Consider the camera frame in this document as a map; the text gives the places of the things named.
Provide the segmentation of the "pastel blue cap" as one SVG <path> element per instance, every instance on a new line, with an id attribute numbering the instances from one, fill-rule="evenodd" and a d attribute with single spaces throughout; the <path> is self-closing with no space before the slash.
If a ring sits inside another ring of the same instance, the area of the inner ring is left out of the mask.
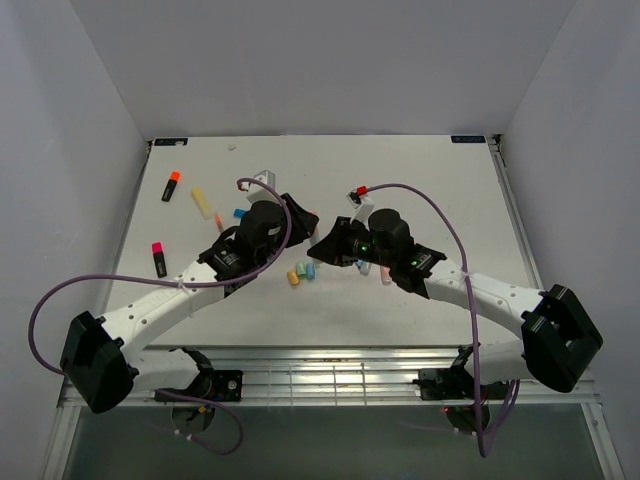
<path id="1" fill-rule="evenodd" d="M 307 280 L 313 280 L 316 277 L 315 264 L 312 262 L 307 263 L 304 268 L 304 273 Z"/>

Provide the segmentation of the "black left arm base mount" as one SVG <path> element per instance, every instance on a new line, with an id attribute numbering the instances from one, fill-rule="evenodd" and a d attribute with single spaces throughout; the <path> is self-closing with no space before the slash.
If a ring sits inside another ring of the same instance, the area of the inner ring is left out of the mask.
<path id="1" fill-rule="evenodd" d="M 156 390 L 156 402 L 205 401 L 237 403 L 242 399 L 244 372 L 242 370 L 215 370 L 201 372 L 186 389 Z"/>

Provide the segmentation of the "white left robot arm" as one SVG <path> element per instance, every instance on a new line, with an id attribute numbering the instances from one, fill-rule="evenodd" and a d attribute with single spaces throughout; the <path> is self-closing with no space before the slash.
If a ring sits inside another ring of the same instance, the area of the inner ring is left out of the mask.
<path id="1" fill-rule="evenodd" d="M 150 351 L 160 335 L 253 280 L 280 247 L 309 239 L 317 215 L 289 194 L 252 204 L 240 223 L 218 239 L 176 278 L 178 287 L 160 287 L 120 309 L 70 324 L 60 368 L 90 410 L 104 413 L 130 393 L 168 390 L 190 399 L 221 398 L 210 360 L 194 348 Z"/>

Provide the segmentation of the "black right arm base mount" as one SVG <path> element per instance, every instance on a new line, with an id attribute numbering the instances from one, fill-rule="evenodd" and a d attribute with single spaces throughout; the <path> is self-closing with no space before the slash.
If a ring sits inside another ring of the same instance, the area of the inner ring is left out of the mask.
<path id="1" fill-rule="evenodd" d="M 473 372 L 466 367 L 471 366 L 473 359 L 471 345 L 460 346 L 458 355 L 447 368 L 422 368 L 412 383 L 419 389 L 422 400 L 474 400 Z M 497 380 L 480 383 L 480 400 L 504 400 L 515 380 Z"/>

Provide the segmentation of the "pastel green cap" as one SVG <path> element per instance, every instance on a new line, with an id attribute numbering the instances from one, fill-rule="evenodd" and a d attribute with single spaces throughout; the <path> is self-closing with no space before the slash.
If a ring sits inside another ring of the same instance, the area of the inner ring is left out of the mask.
<path id="1" fill-rule="evenodd" d="M 307 272 L 307 270 L 306 270 L 306 263 L 305 263 L 305 262 L 303 262 L 303 261 L 299 261 L 299 262 L 297 262 L 297 263 L 295 264 L 295 272 L 296 272 L 296 275 L 297 275 L 299 278 L 305 278 L 305 277 L 306 277 L 306 272 Z"/>

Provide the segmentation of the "thin orange pen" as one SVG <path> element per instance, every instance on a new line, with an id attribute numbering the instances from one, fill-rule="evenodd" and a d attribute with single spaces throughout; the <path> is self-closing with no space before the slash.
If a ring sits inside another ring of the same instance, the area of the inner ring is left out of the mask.
<path id="1" fill-rule="evenodd" d="M 218 228 L 218 231 L 220 233 L 224 232 L 225 228 L 224 228 L 222 219 L 221 219 L 220 215 L 217 212 L 214 213 L 214 220 L 215 220 L 216 226 Z"/>

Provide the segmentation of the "pastel orange cap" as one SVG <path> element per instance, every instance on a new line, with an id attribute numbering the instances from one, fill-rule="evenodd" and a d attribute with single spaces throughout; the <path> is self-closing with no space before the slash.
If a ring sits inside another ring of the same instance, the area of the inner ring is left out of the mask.
<path id="1" fill-rule="evenodd" d="M 300 279 L 295 270 L 289 270 L 287 272 L 287 281 L 291 287 L 296 287 L 299 285 Z"/>

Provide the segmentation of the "pale yellow highlighter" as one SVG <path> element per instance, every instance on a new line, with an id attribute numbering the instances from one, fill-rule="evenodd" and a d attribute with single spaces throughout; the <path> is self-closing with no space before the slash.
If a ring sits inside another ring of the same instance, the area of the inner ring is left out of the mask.
<path id="1" fill-rule="evenodd" d="M 203 218 L 209 220 L 212 217 L 212 210 L 202 190 L 194 187 L 191 190 L 191 195 Z"/>

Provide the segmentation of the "pastel orange highlighter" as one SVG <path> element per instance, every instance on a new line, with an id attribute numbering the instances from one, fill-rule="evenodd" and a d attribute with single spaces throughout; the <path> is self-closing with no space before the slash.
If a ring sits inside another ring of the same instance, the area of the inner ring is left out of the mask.
<path id="1" fill-rule="evenodd" d="M 390 269 L 388 267 L 380 268 L 381 281 L 384 285 L 390 285 L 392 283 L 392 279 L 390 276 Z"/>

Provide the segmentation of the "orange-capped clear highlighter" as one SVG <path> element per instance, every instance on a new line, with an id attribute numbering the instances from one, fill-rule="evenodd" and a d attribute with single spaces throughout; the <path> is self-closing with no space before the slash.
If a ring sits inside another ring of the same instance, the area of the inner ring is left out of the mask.
<path id="1" fill-rule="evenodd" d="M 314 216 L 314 230 L 310 237 L 310 241 L 317 242 L 319 240 L 319 216 L 316 211 L 312 210 L 311 214 Z"/>

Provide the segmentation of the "black orange-capped highlighter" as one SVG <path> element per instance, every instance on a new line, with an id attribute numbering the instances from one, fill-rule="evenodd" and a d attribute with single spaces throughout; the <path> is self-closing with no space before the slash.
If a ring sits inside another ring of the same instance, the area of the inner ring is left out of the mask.
<path id="1" fill-rule="evenodd" d="M 181 173 L 179 171 L 174 171 L 170 174 L 161 196 L 162 202 L 169 202 L 171 200 L 180 178 Z"/>

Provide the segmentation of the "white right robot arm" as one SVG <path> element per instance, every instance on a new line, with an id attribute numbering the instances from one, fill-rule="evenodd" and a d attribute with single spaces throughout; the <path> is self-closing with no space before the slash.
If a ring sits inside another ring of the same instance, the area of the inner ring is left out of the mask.
<path id="1" fill-rule="evenodd" d="M 415 242 L 393 209 L 373 212 L 366 223 L 337 218 L 308 254 L 332 266 L 364 261 L 386 267 L 405 292 L 475 312 L 515 335 L 503 344 L 461 346 L 450 367 L 422 370 L 417 382 L 426 398 L 471 398 L 491 385 L 519 379 L 569 393 L 603 345 L 571 289 L 556 284 L 541 291 L 467 276 L 444 253 Z"/>

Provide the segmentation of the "pastel green highlighter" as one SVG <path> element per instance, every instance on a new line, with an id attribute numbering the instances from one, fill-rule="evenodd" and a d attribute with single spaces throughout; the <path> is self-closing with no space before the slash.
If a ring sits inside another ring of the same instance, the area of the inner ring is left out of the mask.
<path id="1" fill-rule="evenodd" d="M 361 275 L 367 276 L 370 272 L 371 264 L 369 262 L 358 260 L 356 262 L 356 267 Z"/>

